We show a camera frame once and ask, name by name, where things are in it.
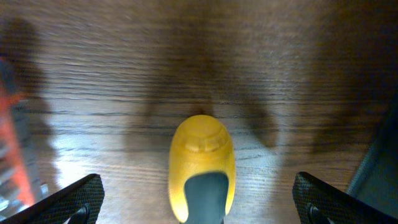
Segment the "yellow black screwdriver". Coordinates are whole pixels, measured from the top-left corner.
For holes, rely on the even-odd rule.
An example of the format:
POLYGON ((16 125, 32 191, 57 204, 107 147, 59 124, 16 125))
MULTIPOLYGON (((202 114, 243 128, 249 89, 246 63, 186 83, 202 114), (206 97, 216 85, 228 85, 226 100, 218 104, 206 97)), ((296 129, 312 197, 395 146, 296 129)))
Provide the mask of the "yellow black screwdriver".
POLYGON ((178 222, 223 223, 235 188, 234 146, 227 128, 212 116, 187 118, 169 152, 169 201, 178 222))

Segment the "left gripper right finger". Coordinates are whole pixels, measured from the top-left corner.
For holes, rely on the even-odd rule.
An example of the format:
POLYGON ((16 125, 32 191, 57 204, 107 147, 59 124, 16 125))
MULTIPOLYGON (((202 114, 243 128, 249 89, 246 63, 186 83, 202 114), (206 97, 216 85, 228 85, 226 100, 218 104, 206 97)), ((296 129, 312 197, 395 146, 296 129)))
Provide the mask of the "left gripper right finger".
POLYGON ((292 196, 301 224, 397 224, 397 219, 307 172, 295 176, 292 196))

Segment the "orange bit holder strip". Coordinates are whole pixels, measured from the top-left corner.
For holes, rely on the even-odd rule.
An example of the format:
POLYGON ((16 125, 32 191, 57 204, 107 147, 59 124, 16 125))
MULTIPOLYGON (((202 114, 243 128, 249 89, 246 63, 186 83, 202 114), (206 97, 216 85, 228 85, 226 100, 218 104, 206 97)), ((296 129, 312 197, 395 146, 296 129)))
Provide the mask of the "orange bit holder strip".
POLYGON ((1 220, 35 203, 16 118, 23 95, 17 90, 12 65, 1 57, 1 220))

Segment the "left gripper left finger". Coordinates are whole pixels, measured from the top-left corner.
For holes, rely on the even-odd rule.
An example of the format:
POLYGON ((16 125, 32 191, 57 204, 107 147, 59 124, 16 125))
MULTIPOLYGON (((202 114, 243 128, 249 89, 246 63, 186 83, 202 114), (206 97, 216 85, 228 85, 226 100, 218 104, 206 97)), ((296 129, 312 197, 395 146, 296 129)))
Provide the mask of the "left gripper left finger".
POLYGON ((100 175, 89 174, 33 206, 1 221, 9 224, 95 224, 104 200, 100 175))

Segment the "black box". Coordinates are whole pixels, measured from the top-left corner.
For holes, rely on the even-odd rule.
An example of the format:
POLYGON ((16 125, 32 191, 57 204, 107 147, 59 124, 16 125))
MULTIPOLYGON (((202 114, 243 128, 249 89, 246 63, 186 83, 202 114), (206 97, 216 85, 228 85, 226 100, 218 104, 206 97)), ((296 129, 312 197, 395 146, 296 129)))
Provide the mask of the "black box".
POLYGON ((346 193, 397 218, 397 95, 346 193))

